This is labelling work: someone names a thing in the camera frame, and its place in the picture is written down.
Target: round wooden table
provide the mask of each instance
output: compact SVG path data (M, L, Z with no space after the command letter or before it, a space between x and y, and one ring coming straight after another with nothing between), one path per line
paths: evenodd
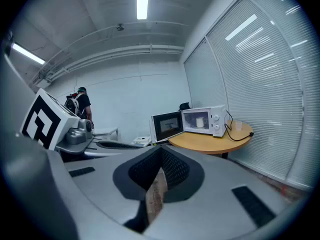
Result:
M249 124L242 123L242 129L236 130L236 122L232 122L232 130L229 130L231 137L235 140L248 136L254 132ZM210 134L201 134L194 132L183 132L177 136L171 137L168 141L175 147L185 148L197 151L203 154L222 154L222 158L228 158L228 152L235 151L246 145L252 137L247 137L240 141L232 140L227 131L222 137L214 137Z

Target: window blind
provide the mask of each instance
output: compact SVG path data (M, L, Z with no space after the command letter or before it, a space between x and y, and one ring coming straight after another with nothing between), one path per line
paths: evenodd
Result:
M250 143L229 157L285 180L303 122L301 83L288 44L249 0L237 1L207 37L222 71L229 112L254 130Z
M254 0L283 31L298 64L304 92L304 127L289 182L313 186L320 170L320 49L312 23L296 0Z
M227 105L224 83L209 44L204 39L184 63L193 108Z

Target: microwave window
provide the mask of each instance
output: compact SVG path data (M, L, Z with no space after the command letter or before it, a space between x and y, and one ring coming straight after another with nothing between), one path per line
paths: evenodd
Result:
M160 131L161 133L174 131L180 128L178 119L176 117L167 120L160 121Z

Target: black shirt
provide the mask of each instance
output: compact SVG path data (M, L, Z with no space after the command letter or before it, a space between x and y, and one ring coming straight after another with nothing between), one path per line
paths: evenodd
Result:
M86 107L91 105L89 97L86 94L81 94L76 100L79 103L79 111L80 111L80 113L82 112L82 110L84 108L86 108ZM87 119L86 110L83 111L83 115L81 116L81 119Z

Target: backpack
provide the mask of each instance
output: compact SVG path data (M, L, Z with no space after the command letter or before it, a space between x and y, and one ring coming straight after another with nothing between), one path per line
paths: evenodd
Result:
M76 116L82 118L82 115L84 114L85 108L83 108L82 112L79 110L79 102L77 99L82 95L83 93L78 94L75 98L67 98L66 102L64 103L64 106L70 110L72 113L74 113Z

